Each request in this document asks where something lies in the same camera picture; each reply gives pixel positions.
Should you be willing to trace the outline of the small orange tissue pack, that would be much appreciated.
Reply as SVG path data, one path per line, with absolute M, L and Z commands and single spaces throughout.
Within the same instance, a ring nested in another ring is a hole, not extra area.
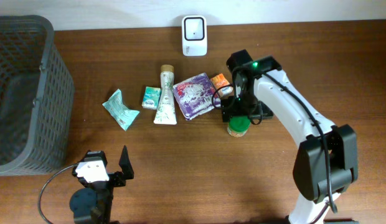
M 230 86 L 229 81 L 224 77 L 222 73 L 212 77 L 210 79 L 215 90 L 217 90 L 217 95 L 219 97 L 224 97 L 233 92 L 233 87 Z

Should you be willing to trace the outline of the teal wet wipe pouch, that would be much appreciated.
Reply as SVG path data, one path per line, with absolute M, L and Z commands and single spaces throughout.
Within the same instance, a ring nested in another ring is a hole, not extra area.
M 115 119 L 119 126 L 126 131 L 139 115 L 138 110 L 131 110 L 123 104 L 122 92 L 117 89 L 102 106 Z

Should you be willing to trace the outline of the purple white tissue pack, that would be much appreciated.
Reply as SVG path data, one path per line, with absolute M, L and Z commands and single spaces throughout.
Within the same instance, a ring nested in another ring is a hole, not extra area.
M 192 120 L 220 106 L 220 98 L 212 96 L 215 88 L 206 73 L 190 77 L 173 85 L 174 97 L 186 120 Z

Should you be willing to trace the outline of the green orange snack packet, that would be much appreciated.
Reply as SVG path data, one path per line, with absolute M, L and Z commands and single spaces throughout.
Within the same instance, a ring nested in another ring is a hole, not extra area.
M 242 137 L 251 125 L 250 120 L 245 116 L 235 116 L 230 119 L 227 126 L 228 133 L 236 138 Z

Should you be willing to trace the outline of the white green tube brown cap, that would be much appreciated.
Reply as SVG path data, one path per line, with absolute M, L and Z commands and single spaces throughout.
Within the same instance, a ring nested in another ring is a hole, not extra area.
M 174 105 L 174 67 L 172 65 L 161 66 L 161 96 L 154 118 L 154 124 L 177 124 Z

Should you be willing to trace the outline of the small teal tissue pack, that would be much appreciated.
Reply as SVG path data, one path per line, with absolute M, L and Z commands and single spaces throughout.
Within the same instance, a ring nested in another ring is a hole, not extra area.
M 147 86 L 144 91 L 142 107 L 150 110 L 157 110 L 161 89 Z

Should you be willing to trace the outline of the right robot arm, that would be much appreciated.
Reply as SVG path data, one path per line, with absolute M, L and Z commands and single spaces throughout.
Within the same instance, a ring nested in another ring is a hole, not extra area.
M 293 180 L 299 195 L 282 223 L 325 223 L 328 211 L 337 213 L 336 199 L 359 176 L 355 131 L 318 112 L 272 56 L 253 60 L 241 50 L 226 66 L 233 95 L 221 101 L 220 109 L 228 130 L 241 133 L 247 124 L 276 116 L 297 145 Z

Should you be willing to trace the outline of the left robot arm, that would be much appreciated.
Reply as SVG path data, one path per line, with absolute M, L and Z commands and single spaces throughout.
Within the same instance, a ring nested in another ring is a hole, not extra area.
M 134 178 L 134 170 L 129 160 L 127 147 L 121 152 L 120 171 L 107 172 L 104 151 L 88 151 L 72 175 L 83 185 L 70 198 L 69 206 L 75 223 L 111 223 L 113 190 L 124 187 L 127 180 Z

